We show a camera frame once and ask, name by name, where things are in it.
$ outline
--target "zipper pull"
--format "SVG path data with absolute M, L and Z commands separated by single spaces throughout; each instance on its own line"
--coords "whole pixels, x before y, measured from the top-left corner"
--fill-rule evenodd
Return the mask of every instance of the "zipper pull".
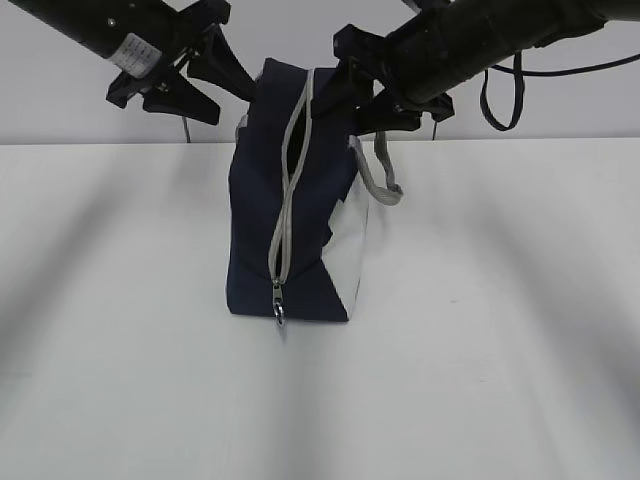
M 273 281 L 273 314 L 276 317 L 276 323 L 280 328 L 284 328 L 286 319 L 284 318 L 284 299 L 282 298 L 282 284 L 280 280 Z

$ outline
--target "zipper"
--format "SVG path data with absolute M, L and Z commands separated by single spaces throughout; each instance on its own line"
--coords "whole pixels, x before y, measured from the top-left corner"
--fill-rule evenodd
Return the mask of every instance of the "zipper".
M 284 295 L 282 292 L 283 285 L 287 282 L 289 277 L 289 271 L 291 269 L 291 255 L 293 247 L 293 194 L 307 158 L 307 152 L 309 151 L 309 144 L 311 143 L 311 131 L 312 131 L 312 118 L 311 118 L 311 102 L 313 100 L 314 89 L 314 70 L 310 70 L 307 73 L 307 81 L 305 87 L 302 89 L 302 94 L 296 104 L 289 124 L 285 130 L 284 139 L 282 142 L 281 162 L 282 162 L 282 208 L 276 227 L 271 239 L 271 246 L 269 248 L 269 273 L 273 282 L 273 313 L 276 318 L 276 323 L 280 328 L 284 328 L 286 325 L 285 317 L 285 304 Z M 306 123 L 304 125 L 304 138 L 302 146 L 300 148 L 300 155 L 298 162 L 295 164 L 295 170 L 290 175 L 289 171 L 289 147 L 291 139 L 293 137 L 296 125 L 301 118 L 301 115 L 306 117 Z M 278 259 L 280 259 L 280 268 L 277 268 Z

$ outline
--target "bag handle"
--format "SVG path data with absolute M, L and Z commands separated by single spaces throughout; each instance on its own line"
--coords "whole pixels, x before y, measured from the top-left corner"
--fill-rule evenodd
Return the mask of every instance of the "bag handle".
M 364 186 L 371 196 L 387 207 L 398 205 L 404 196 L 404 192 L 400 185 L 396 183 L 395 171 L 391 163 L 391 157 L 389 156 L 389 149 L 387 148 L 387 133 L 377 132 L 374 146 L 376 157 L 382 165 L 382 168 L 384 168 L 387 183 L 386 188 L 376 185 L 373 175 L 371 175 L 367 157 L 362 149 L 362 142 L 355 135 L 349 137 L 349 148 L 355 153 L 358 171 L 360 172 Z

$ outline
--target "navy blue bag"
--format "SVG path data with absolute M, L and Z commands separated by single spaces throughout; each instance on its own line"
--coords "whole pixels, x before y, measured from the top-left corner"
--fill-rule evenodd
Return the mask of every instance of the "navy blue bag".
M 229 174 L 234 314 L 275 315 L 280 326 L 285 317 L 348 321 L 362 267 L 365 186 L 393 197 L 389 204 L 402 195 L 387 166 L 390 190 L 373 186 L 366 168 L 357 175 L 366 160 L 349 109 L 311 119 L 310 102 L 332 73 L 265 63 Z

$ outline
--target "label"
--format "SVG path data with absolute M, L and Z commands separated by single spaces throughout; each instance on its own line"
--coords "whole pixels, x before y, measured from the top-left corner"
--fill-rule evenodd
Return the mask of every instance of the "label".
M 160 50 L 135 33 L 130 33 L 109 61 L 132 77 L 140 79 L 153 70 L 161 58 Z

